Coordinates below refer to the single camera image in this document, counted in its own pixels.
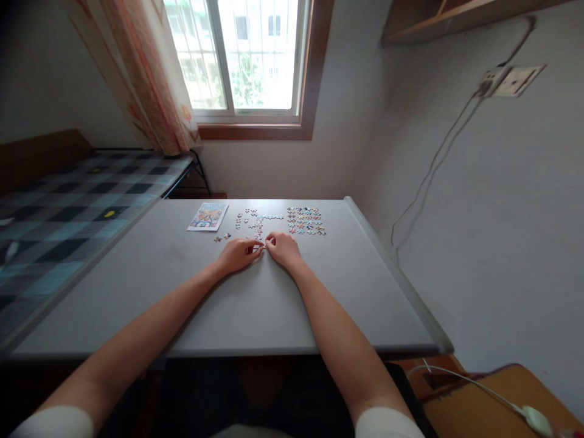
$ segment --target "blue checkered mattress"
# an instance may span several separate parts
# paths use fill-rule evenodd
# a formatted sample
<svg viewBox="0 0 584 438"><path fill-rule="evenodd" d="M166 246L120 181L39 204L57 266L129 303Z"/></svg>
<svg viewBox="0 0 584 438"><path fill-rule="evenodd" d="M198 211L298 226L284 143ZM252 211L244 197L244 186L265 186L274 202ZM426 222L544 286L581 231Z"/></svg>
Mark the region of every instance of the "blue checkered mattress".
<svg viewBox="0 0 584 438"><path fill-rule="evenodd" d="M0 271L0 350L58 296L191 162L153 153L97 152L0 196L0 242L18 252Z"/></svg>

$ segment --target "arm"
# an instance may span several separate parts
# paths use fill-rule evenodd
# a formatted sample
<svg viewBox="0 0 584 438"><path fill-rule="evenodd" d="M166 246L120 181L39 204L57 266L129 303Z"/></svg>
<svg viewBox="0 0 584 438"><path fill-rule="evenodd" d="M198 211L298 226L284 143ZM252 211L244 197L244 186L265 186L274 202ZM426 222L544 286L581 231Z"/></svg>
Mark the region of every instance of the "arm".
<svg viewBox="0 0 584 438"><path fill-rule="evenodd" d="M413 420L373 346L304 262L295 239L273 232L266 245L300 289L322 359L341 391L353 424L372 407L393 408Z"/></svg>
<svg viewBox="0 0 584 438"><path fill-rule="evenodd" d="M258 240L235 239L219 258L187 280L124 327L93 353L38 408L67 405L89 414L94 430L101 428L111 410L148 365L172 340L207 292L225 275L258 258Z"/></svg>

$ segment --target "table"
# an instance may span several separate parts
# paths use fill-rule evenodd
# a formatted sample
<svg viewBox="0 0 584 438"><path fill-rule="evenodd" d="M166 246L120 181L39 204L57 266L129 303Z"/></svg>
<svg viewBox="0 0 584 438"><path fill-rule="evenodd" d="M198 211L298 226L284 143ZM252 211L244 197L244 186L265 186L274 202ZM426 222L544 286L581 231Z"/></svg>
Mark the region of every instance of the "table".
<svg viewBox="0 0 584 438"><path fill-rule="evenodd" d="M299 235L301 254L381 353L446 354L450 340L391 262L355 203L344 200L221 200L218 232L186 231L202 202L158 201L10 354L13 360L83 358L174 287L214 261L215 242L254 230L235 218L245 209L287 231L288 207L317 207L326 236ZM317 353L304 304L290 275L266 252L221 281L165 352L169 357Z"/></svg>

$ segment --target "white sleeve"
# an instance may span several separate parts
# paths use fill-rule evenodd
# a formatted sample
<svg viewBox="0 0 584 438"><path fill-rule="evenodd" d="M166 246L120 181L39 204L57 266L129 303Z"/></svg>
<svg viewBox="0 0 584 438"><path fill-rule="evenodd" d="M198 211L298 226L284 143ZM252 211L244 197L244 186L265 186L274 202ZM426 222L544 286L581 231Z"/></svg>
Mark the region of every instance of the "white sleeve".
<svg viewBox="0 0 584 438"><path fill-rule="evenodd" d="M355 426L356 438L424 438L418 426L391 408L370 408Z"/></svg>
<svg viewBox="0 0 584 438"><path fill-rule="evenodd" d="M31 415L9 438L92 438L93 421L74 406L55 406Z"/></svg>

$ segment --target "shelf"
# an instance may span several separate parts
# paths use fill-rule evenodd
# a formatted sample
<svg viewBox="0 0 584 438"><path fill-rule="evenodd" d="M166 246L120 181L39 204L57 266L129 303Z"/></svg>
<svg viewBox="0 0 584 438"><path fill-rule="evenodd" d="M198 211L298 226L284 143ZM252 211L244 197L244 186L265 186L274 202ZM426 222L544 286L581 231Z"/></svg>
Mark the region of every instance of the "shelf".
<svg viewBox="0 0 584 438"><path fill-rule="evenodd" d="M570 0L395 0L381 45L415 44Z"/></svg>

